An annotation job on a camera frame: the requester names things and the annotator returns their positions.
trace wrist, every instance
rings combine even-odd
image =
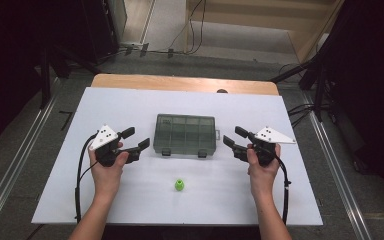
[[[273,187],[271,186],[251,186],[251,192],[254,199],[264,201],[273,199]]]
[[[99,205],[99,206],[111,206],[112,202],[114,201],[115,195],[108,195],[108,194],[95,194],[93,198],[92,204]]]
[[[255,204],[273,204],[273,194],[272,192],[258,192],[253,194]]]

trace metal frame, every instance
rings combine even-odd
[[[18,176],[20,175],[24,164],[26,163],[27,158],[29,157],[30,151],[32,150],[36,140],[42,131],[43,126],[46,123],[46,120],[49,117],[49,114],[54,106],[55,99],[58,96],[58,92],[62,87],[62,83],[58,78],[55,78],[53,84],[53,96],[49,100],[48,104],[41,110],[36,116],[32,126],[30,127],[27,135],[25,136],[23,142],[21,143],[20,148],[15,154],[8,170],[6,171],[4,177],[0,182],[0,212],[15,184]]]
[[[312,104],[311,96],[308,93],[303,92],[304,102],[306,104]],[[341,196],[345,210],[347,211],[351,225],[354,228],[354,232],[359,240],[371,240],[369,229],[364,220],[363,214],[357,204],[354,195],[352,194],[351,188],[348,185],[348,181],[341,169],[340,163],[336,158],[335,151],[330,143],[327,133],[324,129],[322,122],[319,122],[314,112],[310,115],[311,123],[313,124],[314,130],[319,139],[323,153],[325,154],[329,169],[332,173],[335,184],[338,188],[339,195]]]

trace tripod leg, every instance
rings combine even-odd
[[[307,72],[304,73],[304,76],[299,81],[298,85],[302,90],[309,90],[311,86],[316,82],[316,79],[319,77],[319,67],[312,66],[307,69]]]
[[[285,79],[288,79],[289,77],[292,77],[295,74],[298,74],[298,73],[304,71],[305,69],[311,67],[313,64],[314,64],[314,62],[312,60],[307,61],[307,62],[299,65],[298,67],[294,67],[291,70],[286,71],[285,73],[270,79],[269,81],[277,84],[277,83],[279,83]]]
[[[326,69],[321,66],[319,68],[319,77],[317,81],[317,88],[316,88],[316,98],[314,100],[314,114],[316,114],[317,120],[319,122],[322,122],[322,102],[323,102],[323,94],[324,94],[324,87],[326,83]]]
[[[40,54],[40,78],[42,80],[42,103],[40,109],[43,109],[51,97],[51,83],[49,79],[49,60],[48,49],[44,47]]]
[[[84,59],[80,58],[79,56],[75,55],[74,53],[72,53],[66,49],[63,49],[62,47],[55,46],[55,49],[58,50],[65,57],[75,61],[78,64],[80,64],[82,67],[86,68],[88,71],[90,71],[94,75],[102,73],[101,70],[92,66],[89,62],[85,61]]]
[[[70,76],[71,69],[65,62],[64,57],[54,47],[48,48],[48,59],[58,77],[68,78]]]

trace black pole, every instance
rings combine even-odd
[[[322,66],[319,68],[319,77],[317,81],[317,88],[316,88],[316,97],[314,100],[314,114],[316,114],[317,120],[319,122],[322,122],[322,102],[323,102],[323,94],[324,94],[324,87],[326,82],[326,69]]]
[[[312,62],[313,62],[312,60],[309,60],[309,61],[299,65],[298,67],[294,67],[291,70],[286,71],[286,72],[282,73],[281,75],[270,79],[270,81],[277,84],[277,83],[279,83],[285,79],[288,79],[288,78],[292,77],[293,75],[298,74],[298,73],[302,72],[303,70],[307,69],[308,67],[310,67],[313,64]]]
[[[67,49],[64,49],[61,46],[55,46],[55,49],[66,58],[71,59],[78,63],[80,66],[86,68],[89,72],[93,73],[94,75],[102,73],[101,70],[92,66],[89,62],[85,61],[84,59],[72,53],[71,51],[68,51]]]
[[[47,47],[43,47],[40,53],[40,79],[42,80],[42,103],[40,104],[40,109],[43,109],[51,98]]]

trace forearm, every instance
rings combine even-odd
[[[99,197],[94,198],[89,209],[82,217],[82,220],[71,234],[70,240],[101,239],[105,224],[107,222],[107,216],[111,203],[112,199]]]
[[[257,207],[258,223],[262,240],[292,239],[274,205],[272,195],[256,197],[255,205]]]

